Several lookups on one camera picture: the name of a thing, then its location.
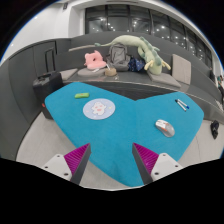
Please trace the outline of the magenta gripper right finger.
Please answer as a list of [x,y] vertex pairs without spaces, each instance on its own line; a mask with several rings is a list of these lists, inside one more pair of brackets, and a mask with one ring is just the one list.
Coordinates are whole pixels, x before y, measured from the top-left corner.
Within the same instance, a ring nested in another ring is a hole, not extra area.
[[137,143],[132,145],[132,154],[145,185],[182,169],[167,153],[157,154]]

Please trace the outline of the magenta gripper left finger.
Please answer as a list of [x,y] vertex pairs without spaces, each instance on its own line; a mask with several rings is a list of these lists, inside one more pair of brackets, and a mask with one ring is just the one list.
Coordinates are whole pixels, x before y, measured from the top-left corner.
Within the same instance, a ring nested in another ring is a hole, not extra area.
[[91,145],[87,143],[66,155],[56,154],[42,166],[42,169],[79,185],[90,154]]

